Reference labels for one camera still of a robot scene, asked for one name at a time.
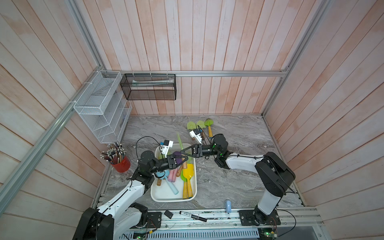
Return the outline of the green shovel wooden handle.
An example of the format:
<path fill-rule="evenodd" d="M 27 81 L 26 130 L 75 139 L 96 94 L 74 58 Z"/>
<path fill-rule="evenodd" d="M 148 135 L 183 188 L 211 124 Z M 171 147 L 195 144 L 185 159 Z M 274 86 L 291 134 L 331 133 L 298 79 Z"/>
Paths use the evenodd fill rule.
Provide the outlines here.
<path fill-rule="evenodd" d="M 201 121 L 201 120 L 196 122 L 196 126 L 198 129 L 205 129 L 206 128 L 205 122 Z"/>
<path fill-rule="evenodd" d="M 188 123 L 187 123 L 187 129 L 188 129 L 188 130 L 194 130 L 194 129 L 196 129 L 196 128 L 197 128 L 196 123 L 194 123 L 194 122 L 188 122 Z"/>

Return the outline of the bright green yellow-handled shovel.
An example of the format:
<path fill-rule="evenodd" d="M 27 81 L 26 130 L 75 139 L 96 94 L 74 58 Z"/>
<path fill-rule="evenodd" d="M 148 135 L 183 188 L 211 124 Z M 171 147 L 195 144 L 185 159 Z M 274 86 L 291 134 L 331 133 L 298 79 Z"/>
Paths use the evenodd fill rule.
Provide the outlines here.
<path fill-rule="evenodd" d="M 212 128 L 211 126 L 213 125 L 214 121 L 210 118 L 206 119 L 205 120 L 205 126 L 208 127 L 208 131 L 209 131 L 209 137 L 212 138 L 213 137 L 213 132 L 212 132 Z"/>

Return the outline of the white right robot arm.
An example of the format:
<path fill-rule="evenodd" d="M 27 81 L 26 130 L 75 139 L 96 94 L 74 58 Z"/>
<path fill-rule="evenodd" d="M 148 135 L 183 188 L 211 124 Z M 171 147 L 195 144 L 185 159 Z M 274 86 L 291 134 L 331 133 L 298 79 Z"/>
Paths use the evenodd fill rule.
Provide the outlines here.
<path fill-rule="evenodd" d="M 259 156 L 240 155 L 229 151 L 228 145 L 224 135 L 218 134 L 212 138 L 209 145 L 194 144 L 182 150 L 181 154 L 192 158 L 213 156 L 220 168 L 257 173 L 266 190 L 250 220 L 256 226 L 268 224 L 270 219 L 276 220 L 276 207 L 286 191 L 291 188 L 296 178 L 295 173 L 273 152 Z"/>

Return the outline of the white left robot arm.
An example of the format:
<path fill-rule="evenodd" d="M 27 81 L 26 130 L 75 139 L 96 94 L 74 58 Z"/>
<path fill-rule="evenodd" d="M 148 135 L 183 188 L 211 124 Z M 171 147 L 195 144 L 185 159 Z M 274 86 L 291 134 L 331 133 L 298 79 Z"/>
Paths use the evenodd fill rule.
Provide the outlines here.
<path fill-rule="evenodd" d="M 173 153 L 157 159 L 154 152 L 145 151 L 138 161 L 138 168 L 130 183 L 104 205 L 88 208 L 81 216 L 74 240 L 115 240 L 130 228 L 158 229 L 161 226 L 161 213 L 149 213 L 148 208 L 136 200 L 150 189 L 155 174 L 177 169 L 187 162 L 182 153 Z"/>

